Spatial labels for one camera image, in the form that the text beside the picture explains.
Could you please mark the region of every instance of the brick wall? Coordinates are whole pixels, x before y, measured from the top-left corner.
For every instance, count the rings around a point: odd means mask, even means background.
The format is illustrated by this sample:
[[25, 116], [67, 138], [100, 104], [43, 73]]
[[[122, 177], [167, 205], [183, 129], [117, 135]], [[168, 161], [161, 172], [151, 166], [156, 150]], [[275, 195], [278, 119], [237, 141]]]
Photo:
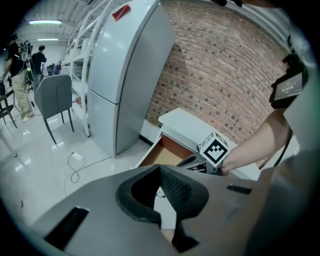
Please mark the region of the brick wall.
[[182, 108], [237, 143], [272, 111], [270, 85], [284, 73], [285, 51], [245, 16], [210, 2], [165, 1], [176, 42], [146, 119]]

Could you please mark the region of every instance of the refrigerator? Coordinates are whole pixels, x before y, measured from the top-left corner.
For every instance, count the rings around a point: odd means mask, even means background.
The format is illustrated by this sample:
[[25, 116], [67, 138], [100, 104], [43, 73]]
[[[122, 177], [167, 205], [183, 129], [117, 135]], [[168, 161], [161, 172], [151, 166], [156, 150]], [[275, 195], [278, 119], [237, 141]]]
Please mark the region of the refrigerator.
[[118, 21], [111, 12], [97, 39], [88, 78], [91, 136], [110, 156], [134, 145], [175, 42], [159, 0], [134, 0]]

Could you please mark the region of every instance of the white cube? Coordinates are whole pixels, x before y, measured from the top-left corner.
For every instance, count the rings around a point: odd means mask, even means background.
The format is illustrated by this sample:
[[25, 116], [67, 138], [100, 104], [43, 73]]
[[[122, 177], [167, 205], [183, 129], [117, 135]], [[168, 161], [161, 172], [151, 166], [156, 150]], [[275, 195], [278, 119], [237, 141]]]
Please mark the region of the white cube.
[[200, 155], [215, 168], [226, 158], [230, 151], [227, 142], [216, 132], [212, 132], [199, 148]]

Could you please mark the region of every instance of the drawer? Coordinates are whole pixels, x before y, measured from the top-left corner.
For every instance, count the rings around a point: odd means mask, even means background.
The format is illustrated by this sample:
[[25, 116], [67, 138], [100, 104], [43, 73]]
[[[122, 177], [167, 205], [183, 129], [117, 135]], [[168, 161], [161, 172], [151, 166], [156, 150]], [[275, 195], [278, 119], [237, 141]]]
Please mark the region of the drawer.
[[193, 153], [162, 133], [135, 168], [153, 164], [176, 166]]

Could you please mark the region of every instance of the shoe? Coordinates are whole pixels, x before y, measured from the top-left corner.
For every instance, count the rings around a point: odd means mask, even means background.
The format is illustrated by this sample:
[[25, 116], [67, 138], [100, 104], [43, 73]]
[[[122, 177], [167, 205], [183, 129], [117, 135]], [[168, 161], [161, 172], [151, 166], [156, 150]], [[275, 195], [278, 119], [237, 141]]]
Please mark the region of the shoe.
[[26, 122], [26, 121], [29, 121], [30, 120], [30, 117], [26, 116], [24, 119], [22, 119], [22, 122]]

